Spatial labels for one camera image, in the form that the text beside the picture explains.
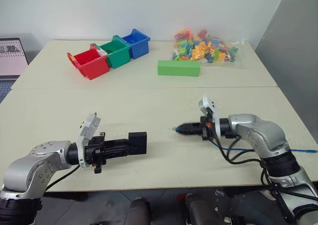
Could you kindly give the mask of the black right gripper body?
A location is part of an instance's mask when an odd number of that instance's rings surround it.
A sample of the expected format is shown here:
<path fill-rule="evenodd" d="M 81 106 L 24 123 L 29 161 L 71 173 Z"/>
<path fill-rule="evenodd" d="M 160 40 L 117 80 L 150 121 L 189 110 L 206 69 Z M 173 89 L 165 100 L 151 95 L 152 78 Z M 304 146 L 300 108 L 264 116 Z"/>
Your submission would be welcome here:
<path fill-rule="evenodd" d="M 212 141 L 216 138 L 215 122 L 213 116 L 201 116 L 200 126 L 202 131 L 202 140 Z"/>

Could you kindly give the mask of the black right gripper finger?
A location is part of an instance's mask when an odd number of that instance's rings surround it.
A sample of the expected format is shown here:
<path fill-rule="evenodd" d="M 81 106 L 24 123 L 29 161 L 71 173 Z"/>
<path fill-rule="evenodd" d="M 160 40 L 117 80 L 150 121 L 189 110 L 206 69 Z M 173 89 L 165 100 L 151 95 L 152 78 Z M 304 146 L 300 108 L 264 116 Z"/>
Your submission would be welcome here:
<path fill-rule="evenodd" d="M 177 129 L 200 129 L 200 122 L 183 123 L 177 126 Z"/>
<path fill-rule="evenodd" d="M 178 128 L 177 132 L 182 135 L 190 136 L 190 135 L 202 135 L 201 129 L 182 129 Z"/>

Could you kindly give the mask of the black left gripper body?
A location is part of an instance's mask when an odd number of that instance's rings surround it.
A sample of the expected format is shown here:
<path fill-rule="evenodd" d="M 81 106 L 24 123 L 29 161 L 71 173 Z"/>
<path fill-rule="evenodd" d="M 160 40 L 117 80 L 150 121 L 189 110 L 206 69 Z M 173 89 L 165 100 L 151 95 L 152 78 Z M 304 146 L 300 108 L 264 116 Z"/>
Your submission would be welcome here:
<path fill-rule="evenodd" d="M 85 161 L 88 165 L 94 167 L 94 173 L 102 172 L 102 166 L 106 164 L 104 151 L 105 133 L 101 132 L 99 136 L 94 136 L 85 147 Z"/>

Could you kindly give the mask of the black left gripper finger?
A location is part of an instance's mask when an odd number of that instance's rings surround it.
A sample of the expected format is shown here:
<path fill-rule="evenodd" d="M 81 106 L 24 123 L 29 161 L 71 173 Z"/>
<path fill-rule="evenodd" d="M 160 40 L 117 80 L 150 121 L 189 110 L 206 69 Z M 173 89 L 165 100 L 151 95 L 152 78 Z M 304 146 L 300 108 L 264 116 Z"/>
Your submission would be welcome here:
<path fill-rule="evenodd" d="M 134 155 L 136 152 L 136 148 L 111 148 L 106 149 L 106 159 L 117 158 L 117 157 L 125 157 L 128 155 Z"/>
<path fill-rule="evenodd" d="M 117 140 L 105 141 L 106 149 L 127 148 L 129 146 L 130 146 L 130 143 L 128 139 L 117 139 Z"/>

